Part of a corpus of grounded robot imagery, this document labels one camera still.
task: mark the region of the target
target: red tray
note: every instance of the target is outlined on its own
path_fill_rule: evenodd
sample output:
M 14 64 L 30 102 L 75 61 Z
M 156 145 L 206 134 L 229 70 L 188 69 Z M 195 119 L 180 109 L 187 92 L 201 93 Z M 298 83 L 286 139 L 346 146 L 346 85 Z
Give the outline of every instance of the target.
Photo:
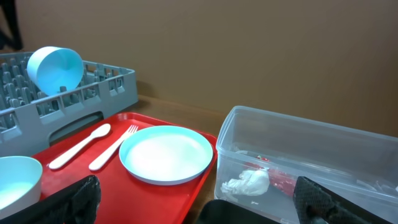
M 94 129 L 104 123 L 111 125 L 110 134 L 89 143 L 62 169 L 56 171 L 49 169 L 49 163 L 53 159 L 89 136 Z M 199 132 L 213 146 L 213 159 L 202 175 L 184 184 L 158 186 L 141 182 L 123 167 L 118 153 L 115 153 L 101 170 L 90 171 L 88 165 L 132 124 L 138 125 L 139 130 L 151 126 L 174 125 L 137 113 L 120 113 L 36 154 L 34 158 L 42 163 L 44 169 L 42 198 L 94 174 L 99 178 L 101 185 L 101 203 L 96 223 L 181 223 L 217 160 L 215 149 L 217 139 L 210 134 Z

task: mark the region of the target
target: plastic plate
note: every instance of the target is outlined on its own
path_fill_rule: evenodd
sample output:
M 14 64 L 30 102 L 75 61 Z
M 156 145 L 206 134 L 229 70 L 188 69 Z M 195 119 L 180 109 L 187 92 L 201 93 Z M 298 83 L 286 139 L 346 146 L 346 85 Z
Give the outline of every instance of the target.
M 201 134 L 177 126 L 142 129 L 119 150 L 123 166 L 137 179 L 156 185 L 176 185 L 200 175 L 213 149 Z

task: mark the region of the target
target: white plastic fork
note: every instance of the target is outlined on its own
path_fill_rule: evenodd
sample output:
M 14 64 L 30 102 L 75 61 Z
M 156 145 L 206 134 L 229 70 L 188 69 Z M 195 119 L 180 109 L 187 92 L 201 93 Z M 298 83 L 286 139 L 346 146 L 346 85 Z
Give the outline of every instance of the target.
M 107 150 L 105 150 L 101 155 L 99 155 L 89 166 L 88 168 L 91 171 L 96 171 L 99 170 L 100 168 L 102 168 L 104 166 L 104 164 L 106 163 L 106 161 L 109 160 L 109 158 L 114 154 L 114 152 L 116 152 L 116 150 L 118 150 L 118 147 L 122 144 L 122 142 L 124 140 L 126 140 L 128 137 L 130 137 L 132 134 L 136 133 L 138 130 L 138 126 L 136 125 L 131 125 L 127 131 L 125 133 L 122 134 L 122 136 L 116 140 L 116 142 L 114 142 L 112 144 L 112 146 L 110 146 L 109 148 L 107 148 Z

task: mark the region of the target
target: clear plastic container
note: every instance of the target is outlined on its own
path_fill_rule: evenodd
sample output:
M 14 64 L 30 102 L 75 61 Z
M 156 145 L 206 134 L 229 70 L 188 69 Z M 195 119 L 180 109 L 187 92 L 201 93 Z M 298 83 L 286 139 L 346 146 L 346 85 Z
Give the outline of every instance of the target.
M 289 184 L 280 185 L 288 180 L 294 187 L 298 176 L 306 176 L 398 223 L 398 138 L 236 106 L 223 123 L 216 147 L 215 198 L 277 222 L 299 223 Z M 226 187 L 244 170 L 267 173 L 267 191 L 250 195 Z

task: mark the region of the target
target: white napkin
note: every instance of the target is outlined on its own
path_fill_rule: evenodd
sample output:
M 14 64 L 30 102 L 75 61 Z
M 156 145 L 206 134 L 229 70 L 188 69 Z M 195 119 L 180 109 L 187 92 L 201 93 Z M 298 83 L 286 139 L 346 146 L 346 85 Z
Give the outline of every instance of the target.
M 244 170 L 239 180 L 231 179 L 221 186 L 221 191 L 227 195 L 258 196 L 268 190 L 269 178 L 267 169 Z

